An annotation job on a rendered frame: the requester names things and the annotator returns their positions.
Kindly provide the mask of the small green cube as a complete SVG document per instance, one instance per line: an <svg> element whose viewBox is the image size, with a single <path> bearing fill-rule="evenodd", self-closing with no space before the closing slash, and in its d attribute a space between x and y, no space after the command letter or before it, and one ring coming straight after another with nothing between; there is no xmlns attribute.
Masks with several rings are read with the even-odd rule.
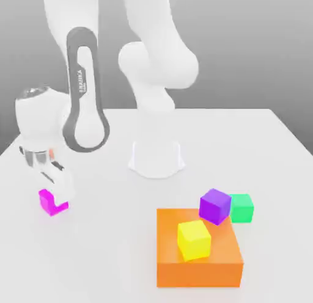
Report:
<svg viewBox="0 0 313 303"><path fill-rule="evenodd" d="M249 194L231 194L230 219L232 223L250 223L254 203Z"/></svg>

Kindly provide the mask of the small purple cube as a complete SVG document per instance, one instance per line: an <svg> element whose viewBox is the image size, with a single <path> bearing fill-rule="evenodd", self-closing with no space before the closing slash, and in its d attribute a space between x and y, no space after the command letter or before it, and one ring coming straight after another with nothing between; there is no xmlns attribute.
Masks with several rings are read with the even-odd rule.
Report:
<svg viewBox="0 0 313 303"><path fill-rule="evenodd" d="M220 225L229 215L231 196L217 189L210 189L200 198L199 217Z"/></svg>

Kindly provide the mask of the small yellow cube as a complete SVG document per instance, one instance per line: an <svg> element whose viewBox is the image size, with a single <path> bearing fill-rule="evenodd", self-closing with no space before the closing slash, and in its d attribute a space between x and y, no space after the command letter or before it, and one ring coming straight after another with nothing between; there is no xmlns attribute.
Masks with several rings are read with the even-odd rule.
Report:
<svg viewBox="0 0 313 303"><path fill-rule="evenodd" d="M210 256L212 237L202 220L179 223L177 245L184 261Z"/></svg>

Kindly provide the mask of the small magenta cube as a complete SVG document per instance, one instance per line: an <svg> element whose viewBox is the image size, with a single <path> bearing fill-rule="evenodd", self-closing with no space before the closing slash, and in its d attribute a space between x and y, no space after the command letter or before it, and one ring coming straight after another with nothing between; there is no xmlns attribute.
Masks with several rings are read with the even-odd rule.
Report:
<svg viewBox="0 0 313 303"><path fill-rule="evenodd" d="M49 216L57 215L69 208L68 202L56 205L54 201L54 195L47 189L42 189L39 191L39 199L41 207Z"/></svg>

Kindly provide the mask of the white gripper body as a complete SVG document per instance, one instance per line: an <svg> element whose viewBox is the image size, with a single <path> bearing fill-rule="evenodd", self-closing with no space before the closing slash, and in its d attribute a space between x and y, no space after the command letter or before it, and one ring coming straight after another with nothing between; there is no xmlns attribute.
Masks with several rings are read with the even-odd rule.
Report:
<svg viewBox="0 0 313 303"><path fill-rule="evenodd" d="M41 171L39 187L52 193L56 205L70 202L75 196L72 175L65 168L50 167Z"/></svg>

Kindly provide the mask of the large orange box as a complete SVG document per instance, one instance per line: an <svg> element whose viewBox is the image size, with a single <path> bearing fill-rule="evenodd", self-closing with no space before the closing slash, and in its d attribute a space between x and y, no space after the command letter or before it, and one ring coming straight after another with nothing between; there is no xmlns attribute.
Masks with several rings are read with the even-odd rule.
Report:
<svg viewBox="0 0 313 303"><path fill-rule="evenodd" d="M207 258L184 261L177 245L178 225L199 219L197 209L160 208L156 211L156 285L172 287L239 287L243 257L229 217L220 225L204 221L211 234Z"/></svg>

